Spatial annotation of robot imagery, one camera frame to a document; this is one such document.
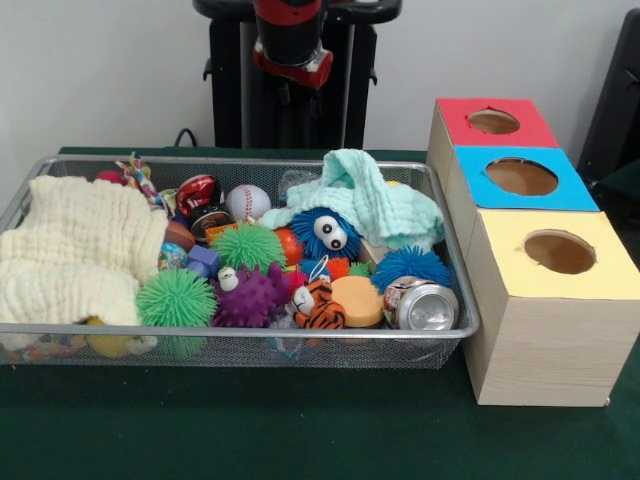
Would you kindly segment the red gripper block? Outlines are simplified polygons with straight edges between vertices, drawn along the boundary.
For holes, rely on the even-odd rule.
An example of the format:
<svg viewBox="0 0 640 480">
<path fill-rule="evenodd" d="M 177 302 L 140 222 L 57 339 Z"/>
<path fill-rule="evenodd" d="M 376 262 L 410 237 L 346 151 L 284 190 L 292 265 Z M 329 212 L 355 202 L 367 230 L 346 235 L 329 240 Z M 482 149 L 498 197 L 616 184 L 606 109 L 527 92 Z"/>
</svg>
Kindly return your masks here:
<svg viewBox="0 0 640 480">
<path fill-rule="evenodd" d="M 330 76 L 333 59 L 331 51 L 321 48 L 304 65 L 284 66 L 269 60 L 264 52 L 257 47 L 253 50 L 253 60 L 259 68 L 270 75 L 284 77 L 309 89 L 321 89 L 325 85 Z M 280 105 L 291 104 L 289 82 L 286 80 L 281 80 L 278 84 L 278 100 Z M 311 116 L 321 115 L 321 92 L 319 90 L 311 90 L 309 93 L 309 112 Z"/>
</svg>

